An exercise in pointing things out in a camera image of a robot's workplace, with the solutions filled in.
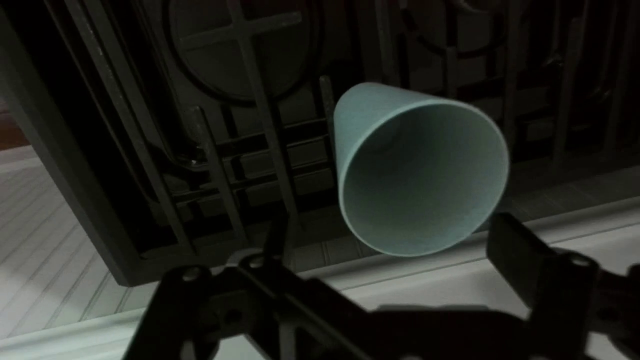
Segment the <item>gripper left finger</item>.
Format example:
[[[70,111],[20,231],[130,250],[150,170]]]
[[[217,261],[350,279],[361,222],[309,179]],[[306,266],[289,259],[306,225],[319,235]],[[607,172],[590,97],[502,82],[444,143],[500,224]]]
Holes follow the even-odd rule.
[[[215,274],[203,263],[167,271],[124,360],[215,360],[246,336],[271,360],[373,360],[363,307],[284,266],[290,224],[277,217],[265,247]]]

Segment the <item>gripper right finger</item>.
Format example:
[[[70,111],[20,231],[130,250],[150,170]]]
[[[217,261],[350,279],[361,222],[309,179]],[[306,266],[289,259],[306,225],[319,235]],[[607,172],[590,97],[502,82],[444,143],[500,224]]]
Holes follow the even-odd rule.
[[[640,360],[638,266],[625,275],[575,250],[553,247],[516,215],[490,219],[486,255],[531,314],[531,360],[593,360],[588,336],[603,334],[629,360]]]

